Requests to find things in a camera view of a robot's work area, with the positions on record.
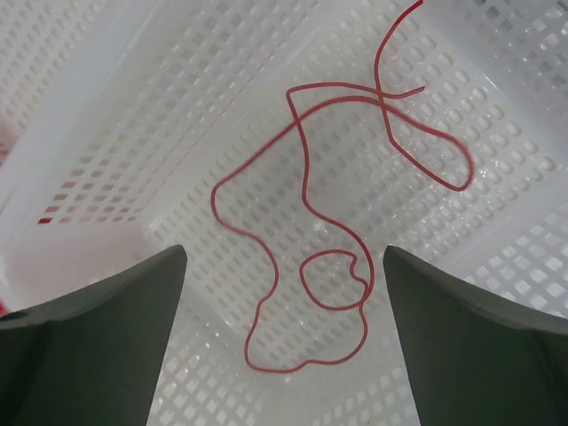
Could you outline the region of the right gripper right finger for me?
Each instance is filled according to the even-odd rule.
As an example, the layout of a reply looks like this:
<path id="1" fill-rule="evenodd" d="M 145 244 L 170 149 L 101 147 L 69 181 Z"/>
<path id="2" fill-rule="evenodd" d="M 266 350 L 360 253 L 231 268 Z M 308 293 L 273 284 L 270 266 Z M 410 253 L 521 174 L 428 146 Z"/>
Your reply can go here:
<path id="1" fill-rule="evenodd" d="M 389 246 L 383 269 L 422 425 L 565 425 L 567 321 Z"/>

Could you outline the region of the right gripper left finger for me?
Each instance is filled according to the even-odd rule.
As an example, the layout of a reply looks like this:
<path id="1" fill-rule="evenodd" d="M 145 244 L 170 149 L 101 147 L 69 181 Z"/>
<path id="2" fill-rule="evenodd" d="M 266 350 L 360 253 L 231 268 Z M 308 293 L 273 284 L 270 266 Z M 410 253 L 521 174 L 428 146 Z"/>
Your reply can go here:
<path id="1" fill-rule="evenodd" d="M 175 245 L 1 318 L 3 425 L 145 425 L 185 280 Z"/>

